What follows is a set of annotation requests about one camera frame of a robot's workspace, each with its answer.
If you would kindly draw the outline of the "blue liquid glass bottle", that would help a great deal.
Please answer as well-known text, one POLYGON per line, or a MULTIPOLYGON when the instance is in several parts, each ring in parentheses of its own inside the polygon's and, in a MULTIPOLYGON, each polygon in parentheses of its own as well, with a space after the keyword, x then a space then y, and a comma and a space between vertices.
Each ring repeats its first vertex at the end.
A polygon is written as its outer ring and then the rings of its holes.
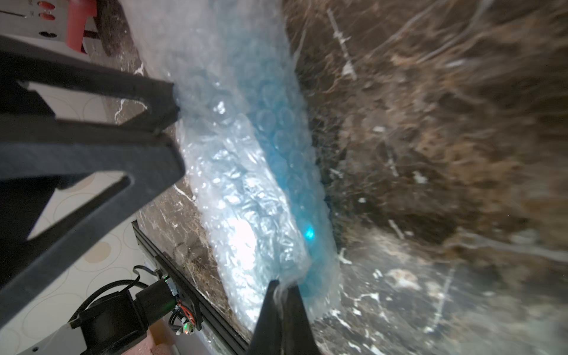
POLYGON ((312 266, 302 295, 327 291, 324 271, 330 260, 325 250, 331 239, 328 207, 305 102, 285 35, 230 29, 229 63, 248 103, 248 116, 281 189, 288 196, 297 227, 306 241, 312 266))

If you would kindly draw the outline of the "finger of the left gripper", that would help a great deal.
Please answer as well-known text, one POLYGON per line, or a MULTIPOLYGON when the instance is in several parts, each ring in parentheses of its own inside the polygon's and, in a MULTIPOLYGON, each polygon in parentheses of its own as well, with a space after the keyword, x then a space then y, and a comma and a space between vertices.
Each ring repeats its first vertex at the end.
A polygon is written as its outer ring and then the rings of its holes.
POLYGON ((172 139, 126 125, 34 116, 1 118, 1 323, 185 173, 172 139), (38 235, 56 189, 97 172, 119 181, 38 235))
POLYGON ((3 112, 1 132, 19 130, 28 121, 44 124, 53 115, 41 111, 43 97, 30 85, 138 101, 146 110, 122 125, 159 133, 177 121, 174 86, 165 81, 85 62, 14 38, 1 37, 1 100, 22 112, 3 112))

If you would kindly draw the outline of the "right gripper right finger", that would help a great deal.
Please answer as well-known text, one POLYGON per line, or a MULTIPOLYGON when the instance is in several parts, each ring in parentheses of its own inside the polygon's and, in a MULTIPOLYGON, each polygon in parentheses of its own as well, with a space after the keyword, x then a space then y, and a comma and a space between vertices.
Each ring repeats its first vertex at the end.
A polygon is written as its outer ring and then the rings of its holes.
POLYGON ((287 290, 283 304, 283 353, 321 355, 297 285, 287 290))

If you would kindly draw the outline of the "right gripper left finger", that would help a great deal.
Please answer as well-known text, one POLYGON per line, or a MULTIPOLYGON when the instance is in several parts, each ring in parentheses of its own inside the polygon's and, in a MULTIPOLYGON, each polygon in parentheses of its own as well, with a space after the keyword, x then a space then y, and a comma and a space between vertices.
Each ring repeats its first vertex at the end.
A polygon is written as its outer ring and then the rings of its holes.
POLYGON ((280 282, 269 283, 247 355, 278 355, 282 351, 282 320, 275 301, 280 282))

